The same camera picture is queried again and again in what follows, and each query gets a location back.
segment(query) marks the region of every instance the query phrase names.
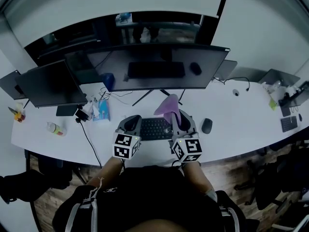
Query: black shirt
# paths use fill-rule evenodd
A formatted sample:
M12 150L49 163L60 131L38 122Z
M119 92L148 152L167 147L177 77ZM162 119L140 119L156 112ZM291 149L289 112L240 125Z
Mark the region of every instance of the black shirt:
M64 232L73 206L93 186L80 186L57 210L56 232ZM97 193L98 231L125 231L144 221L166 219L188 231L224 231L218 204L196 191L176 168L128 168ZM79 209L71 231L91 231L90 209Z

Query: curved desk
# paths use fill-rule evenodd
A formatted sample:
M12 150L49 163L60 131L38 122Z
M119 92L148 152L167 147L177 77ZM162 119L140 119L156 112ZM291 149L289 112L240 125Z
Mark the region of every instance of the curved desk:
M81 89L88 96L99 98L99 90L103 84L82 85ZM298 127L283 133L280 119L281 110L273 111L268 103L270 96L262 86L251 83L247 92L247 82L228 81L226 85L215 81L209 83L206 89L188 89L185 91L180 109L193 116L199 132L203 155L200 162L228 158L285 139L309 126L309 101L299 107L297 116ZM117 97L122 102L133 104L147 91ZM181 95L182 90L169 90L169 93ZM143 118L154 117L153 113L166 96L155 90L137 105L132 107L111 96L108 100L111 121L95 123L87 121L84 128L89 140L93 143L100 161L103 164L112 156L112 134L119 122L131 115L141 115ZM29 103L25 109L26 120L14 122L12 144L41 155L66 161L98 165L97 159L89 145L81 125L75 122L75 117L56 117L56 107L35 108ZM204 118L210 118L213 126L210 134L201 132ZM51 121L67 128L65 137L48 132L46 122ZM167 140L142 141L139 152L132 160L126 161L126 166L145 166L157 164L171 165L176 159L170 153Z

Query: wooden floor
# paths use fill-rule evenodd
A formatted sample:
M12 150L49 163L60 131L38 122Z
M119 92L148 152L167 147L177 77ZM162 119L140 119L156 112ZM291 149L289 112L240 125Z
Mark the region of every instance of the wooden floor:
M250 206L245 205L245 202L250 200L253 189L236 191L234 190L234 186L250 179L250 171L247 166L248 160L257 162L258 165L262 165L266 162L275 162L277 156L287 154L290 149L291 148L287 146L277 152L269 151L264 157L259 156L258 153L254 151L228 159L203 163L202 169L206 177L214 186L215 190L224 190L242 209L246 218L260 220L258 231L267 231L271 224L278 221L280 216L284 214L288 208L288 205L279 214L275 213L277 206L274 204L271 204L266 209L259 211L255 202ZM35 157L31 157L30 167L38 170L38 162ZM85 180L89 180L98 170L98 167L89 166L81 169L81 174ZM68 188L65 190L49 189L35 201L35 209L42 231L53 231L51 224L56 210L74 193L74 190L79 185L82 185L82 182L76 175L73 174L73 179ZM288 198L288 202L290 200L292 202L296 202L299 197L299 193L281 193L277 200L283 200L285 197Z

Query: pink cloth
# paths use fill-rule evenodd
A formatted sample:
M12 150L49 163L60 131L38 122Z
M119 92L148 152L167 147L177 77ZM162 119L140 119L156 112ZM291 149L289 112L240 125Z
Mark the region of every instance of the pink cloth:
M172 123L172 113L175 113L179 125L182 124L180 112L178 108L178 97L175 94L169 95L164 101L162 101L161 105L155 110L154 115L163 114L164 119L171 124Z

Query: bottle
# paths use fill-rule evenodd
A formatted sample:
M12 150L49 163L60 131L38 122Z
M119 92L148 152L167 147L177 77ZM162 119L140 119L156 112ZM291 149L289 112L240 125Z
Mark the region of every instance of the bottle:
M65 128L60 127L59 125L56 125L52 122L47 122L46 129L50 131L51 133L62 136L62 137L67 135L67 130Z
M278 88L280 88L281 86L281 81L278 80L276 81L272 86L268 87L268 93L271 94L273 92L275 92Z

